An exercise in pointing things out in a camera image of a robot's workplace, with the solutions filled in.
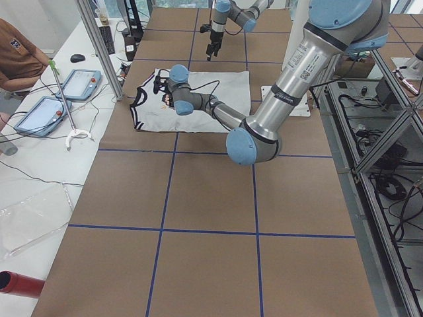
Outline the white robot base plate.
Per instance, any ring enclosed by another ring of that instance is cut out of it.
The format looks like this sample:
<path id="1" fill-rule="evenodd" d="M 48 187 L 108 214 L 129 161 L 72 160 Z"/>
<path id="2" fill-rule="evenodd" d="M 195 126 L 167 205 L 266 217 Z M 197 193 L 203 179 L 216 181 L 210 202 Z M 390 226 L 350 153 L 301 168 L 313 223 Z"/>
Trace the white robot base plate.
<path id="1" fill-rule="evenodd" d="M 262 100 L 264 100 L 269 92 L 271 92 L 272 85 L 264 85 L 260 87 Z M 294 117 L 309 117 L 311 111 L 308 105 L 308 97 L 304 94 L 300 99 L 289 98 L 287 100 L 290 106 L 293 106 L 293 110 L 290 112 L 290 116 Z"/>

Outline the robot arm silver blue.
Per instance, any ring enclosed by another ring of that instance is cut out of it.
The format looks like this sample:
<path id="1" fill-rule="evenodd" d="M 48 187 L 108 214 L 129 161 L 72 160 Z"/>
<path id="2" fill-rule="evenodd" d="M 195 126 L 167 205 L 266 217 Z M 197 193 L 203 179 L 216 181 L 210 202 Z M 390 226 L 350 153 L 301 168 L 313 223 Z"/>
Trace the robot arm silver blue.
<path id="1" fill-rule="evenodd" d="M 195 93 L 189 72 L 174 65 L 168 78 L 156 77 L 154 93 L 168 94 L 179 116 L 203 111 L 230 130 L 230 159 L 252 165 L 276 157 L 282 148 L 278 130 L 300 103 L 330 59 L 344 52 L 365 52 L 385 45 L 389 1 L 310 1 L 303 39 L 255 114 L 244 116 L 212 94 Z"/>
<path id="2" fill-rule="evenodd" d="M 258 0 L 249 8 L 242 9 L 235 1 L 216 1 L 213 18 L 208 24 L 203 24 L 200 27 L 201 33 L 210 33 L 210 43 L 206 49 L 207 60 L 210 61 L 213 55 L 218 55 L 228 19 L 240 26 L 241 31 L 252 32 L 259 16 L 269 9 L 273 2 L 273 0 Z"/>

